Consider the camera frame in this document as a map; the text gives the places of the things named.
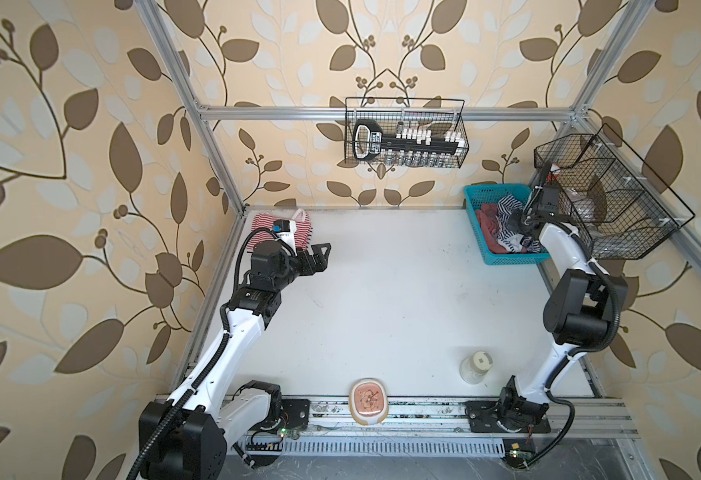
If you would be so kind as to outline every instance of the floral wallpaper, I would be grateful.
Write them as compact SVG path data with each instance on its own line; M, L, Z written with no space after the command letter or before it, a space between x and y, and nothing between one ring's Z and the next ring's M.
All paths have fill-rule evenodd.
M701 2L654 7L591 116L645 156L656 174L637 167L649 181L689 204L697 218L686 228L701 238ZM607 267L624 274L631 294L620 336L592 357L598 376L608 395L625 399L656 470L700 480L701 278L670 243Z
M0 2L0 478L123 475L233 222L123 6Z
M555 133L550 122L468 122L470 152L457 169L343 159L337 124L223 120L214 127L245 204L356 208L462 206L466 185L526 183L534 148Z
M440 96L566 107L626 4L158 0L196 95L227 106Z

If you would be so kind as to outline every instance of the wire mesh basket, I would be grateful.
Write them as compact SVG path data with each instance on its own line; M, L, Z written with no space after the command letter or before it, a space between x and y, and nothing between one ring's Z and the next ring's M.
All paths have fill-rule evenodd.
M627 148L623 152L641 166L640 173L617 156L617 146ZM540 145L537 171L547 172L547 162L552 166L542 173L544 184L561 189L559 210L596 259L643 258L694 218L662 176L607 125L593 135L570 134Z
M460 168L470 145L465 101L441 98L348 97L345 159L387 167Z

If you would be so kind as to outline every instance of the teal plastic basket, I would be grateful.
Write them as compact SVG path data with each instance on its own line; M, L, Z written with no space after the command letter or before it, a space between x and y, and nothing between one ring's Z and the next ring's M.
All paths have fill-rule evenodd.
M498 200L507 197L509 194L526 204L531 189L524 184L494 184L494 185L468 185L464 189L467 203L468 218L473 227L475 239L479 242L481 256L487 265L526 265L540 264L550 258L546 251L540 254L505 254L497 255L489 251L484 234L481 232L479 219L475 216L475 211L481 208L481 204L496 204Z

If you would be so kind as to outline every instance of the black wire basket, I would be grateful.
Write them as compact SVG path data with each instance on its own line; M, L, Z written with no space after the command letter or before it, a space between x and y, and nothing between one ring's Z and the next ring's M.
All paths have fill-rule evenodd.
M618 146L627 148L622 152L633 156L640 172L615 153ZM543 169L547 162L549 174ZM694 218L670 185L606 124L593 135L570 134L540 145L535 168L546 175L545 185L561 189L559 210L599 260L643 258Z
M463 100L348 97L346 162L412 168L460 168L470 145Z

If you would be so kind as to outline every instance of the gray floor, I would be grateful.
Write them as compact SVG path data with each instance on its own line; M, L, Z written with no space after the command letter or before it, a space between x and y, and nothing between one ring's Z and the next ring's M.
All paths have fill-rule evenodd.
M249 470L234 453L220 480L630 480L619 448L564 440L529 472L514 472L494 458L284 457Z

